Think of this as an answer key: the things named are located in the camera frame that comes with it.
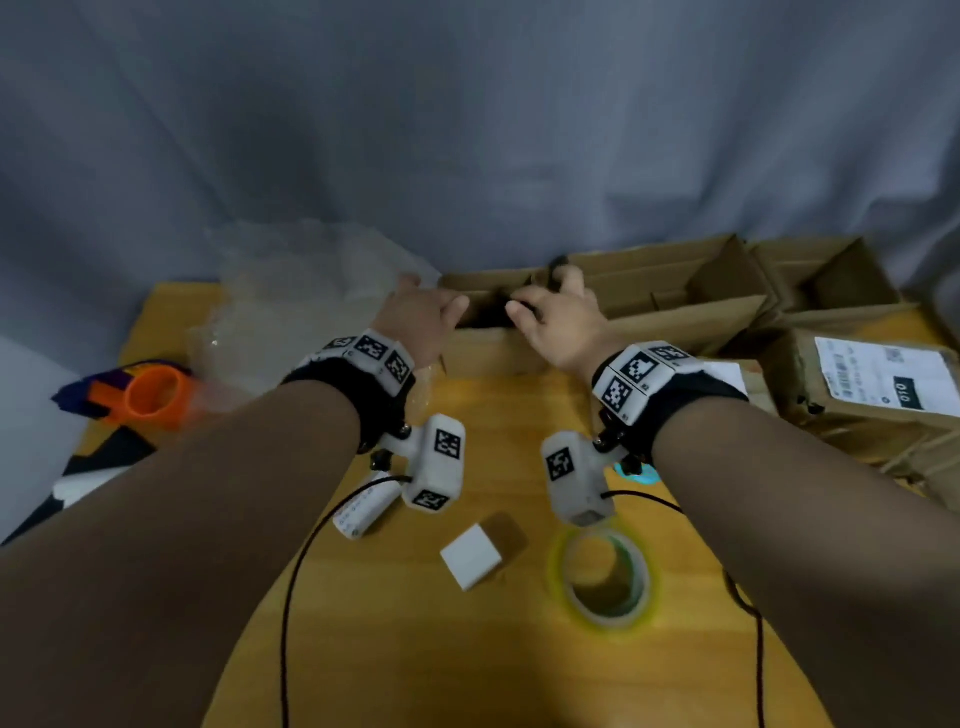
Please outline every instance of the gray curtain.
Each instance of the gray curtain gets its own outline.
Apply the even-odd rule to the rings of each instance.
[[[441,270],[864,232],[960,328],[954,0],[10,0],[0,336],[107,366],[204,228],[376,227]]]

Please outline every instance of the black cable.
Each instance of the black cable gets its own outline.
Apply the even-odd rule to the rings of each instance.
[[[341,508],[347,505],[347,503],[359,496],[364,491],[368,491],[374,485],[391,482],[411,483],[413,482],[413,478],[409,475],[391,475],[390,477],[381,477],[378,480],[366,483],[365,485],[357,488],[355,491],[353,491],[353,493],[333,506],[333,508],[329,510],[323,518],[320,519],[320,522],[317,523],[317,527],[314,528],[307,537],[306,543],[300,550],[300,555],[297,557],[297,563],[294,564],[293,573],[290,574],[290,583],[287,585],[287,598],[283,603],[283,620],[281,623],[282,626],[280,627],[280,715],[283,728],[290,728],[290,697],[287,694],[287,634],[290,631],[290,604],[293,602],[294,587],[297,586],[297,577],[300,575],[300,566],[303,564],[303,559],[306,557],[306,552],[310,550],[310,546],[313,544],[314,539],[317,538],[317,534],[320,533],[320,529],[323,528],[327,522],[333,518],[337,511],[339,511]]]
[[[637,491],[607,491],[607,493],[603,494],[601,498],[610,498],[614,496],[642,497],[646,498],[647,500],[657,502],[660,505],[665,505],[667,508],[671,508],[677,513],[684,512],[679,505],[671,503],[669,500],[664,500],[661,497],[651,496],[647,493],[638,493]],[[767,717],[763,707],[763,615],[755,606],[747,603],[747,601],[740,594],[740,590],[737,587],[736,582],[733,581],[733,577],[730,576],[730,573],[726,569],[723,571],[723,580],[724,584],[727,585],[727,592],[730,594],[736,606],[756,619],[756,724],[759,726],[759,728],[766,728]]]

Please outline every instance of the hand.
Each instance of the hand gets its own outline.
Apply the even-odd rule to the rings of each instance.
[[[604,360],[630,342],[600,313],[596,295],[584,286],[582,270],[564,265],[554,275],[561,282],[560,293],[538,285],[520,288],[507,303],[507,315],[544,359],[589,384]],[[540,320],[520,301],[533,306]]]
[[[420,290],[420,277],[400,276],[396,292],[384,302],[370,328],[400,342],[414,357],[417,369],[437,360],[446,336],[470,304],[466,296],[445,288]]]

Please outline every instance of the plastic bag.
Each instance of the plastic bag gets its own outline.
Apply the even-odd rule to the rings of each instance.
[[[206,412],[270,391],[330,339],[368,327],[400,273],[419,274],[423,287],[440,279],[425,260],[359,225],[236,223],[210,240],[228,302],[191,332],[191,365],[204,383],[196,407]],[[411,422],[429,400],[431,374],[416,372]]]

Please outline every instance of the wooden table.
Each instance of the wooden table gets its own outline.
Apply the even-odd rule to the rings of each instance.
[[[121,362],[185,361],[186,330],[219,301],[212,284],[157,286]],[[873,334],[935,339],[919,315],[899,316]],[[719,563],[683,516],[639,499],[617,503],[661,572],[660,607],[646,628],[629,638],[598,636],[571,623],[552,600],[545,565],[562,526],[550,511],[540,442],[558,429],[588,432],[582,386],[558,373],[441,378],[430,411],[467,426],[463,496],[437,517],[395,506],[357,542],[332,527],[317,538],[291,617],[293,726],[756,724],[755,623],[734,606]],[[92,427],[83,449],[106,434]],[[357,458],[335,498],[354,488],[366,468],[367,458]],[[662,485],[648,492],[670,498]],[[512,521],[525,548],[463,593],[440,550],[491,516]],[[279,724],[278,641],[288,578],[289,570],[251,617],[206,728]],[[769,627],[767,636],[770,724],[829,726]]]

